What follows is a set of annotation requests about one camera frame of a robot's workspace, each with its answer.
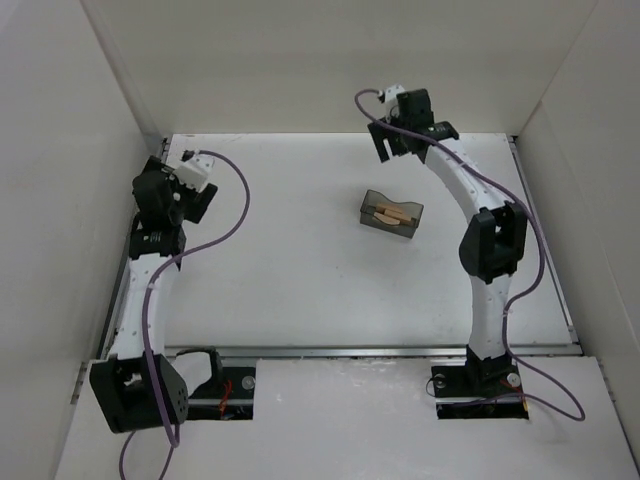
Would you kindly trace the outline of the smoky transparent plastic box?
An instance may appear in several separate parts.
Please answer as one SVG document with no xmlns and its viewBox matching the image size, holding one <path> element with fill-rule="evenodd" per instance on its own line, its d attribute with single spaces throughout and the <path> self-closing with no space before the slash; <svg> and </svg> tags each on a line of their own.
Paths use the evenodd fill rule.
<svg viewBox="0 0 640 480">
<path fill-rule="evenodd" d="M 419 228 L 424 205 L 416 202 L 394 202 L 376 190 L 366 191 L 360 207 L 360 224 L 406 239 L 412 239 Z"/>
</svg>

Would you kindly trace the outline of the wood block one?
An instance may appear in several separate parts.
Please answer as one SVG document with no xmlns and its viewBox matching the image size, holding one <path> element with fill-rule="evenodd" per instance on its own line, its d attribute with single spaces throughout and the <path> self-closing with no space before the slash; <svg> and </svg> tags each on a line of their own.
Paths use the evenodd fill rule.
<svg viewBox="0 0 640 480">
<path fill-rule="evenodd" d="M 390 212 L 388 215 L 382 214 L 380 212 L 375 212 L 373 214 L 374 218 L 378 221 L 391 226 L 400 225 L 400 223 L 396 220 L 396 216 L 401 216 L 400 214 L 396 214 L 394 212 Z"/>
</svg>

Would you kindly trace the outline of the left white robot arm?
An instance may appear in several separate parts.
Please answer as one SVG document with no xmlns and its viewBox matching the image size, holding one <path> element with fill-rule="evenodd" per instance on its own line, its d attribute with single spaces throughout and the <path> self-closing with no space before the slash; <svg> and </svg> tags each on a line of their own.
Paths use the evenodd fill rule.
<svg viewBox="0 0 640 480">
<path fill-rule="evenodd" d="M 209 181 L 214 159 L 188 151 L 177 167 L 150 157 L 132 181 L 137 205 L 129 239 L 128 287 L 115 339 L 90 385 L 116 434 L 180 425 L 189 399 L 220 376 L 213 350 L 165 355 L 170 293 L 181 270 L 185 222 L 197 224 L 217 193 Z"/>
</svg>

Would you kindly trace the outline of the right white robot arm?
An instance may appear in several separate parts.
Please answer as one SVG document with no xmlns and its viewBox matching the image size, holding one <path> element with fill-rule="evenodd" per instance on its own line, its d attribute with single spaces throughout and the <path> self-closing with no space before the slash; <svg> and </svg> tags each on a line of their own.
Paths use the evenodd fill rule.
<svg viewBox="0 0 640 480">
<path fill-rule="evenodd" d="M 472 327 L 462 365 L 432 369 L 438 398 L 494 397 L 513 391 L 518 375 L 503 338 L 503 315 L 512 276 L 524 256 L 524 207 L 483 175 L 459 133 L 434 118 L 424 89 L 394 85 L 378 92 L 385 115 L 368 126 L 381 161 L 412 154 L 444 184 L 467 228 L 458 255 L 472 288 Z"/>
</svg>

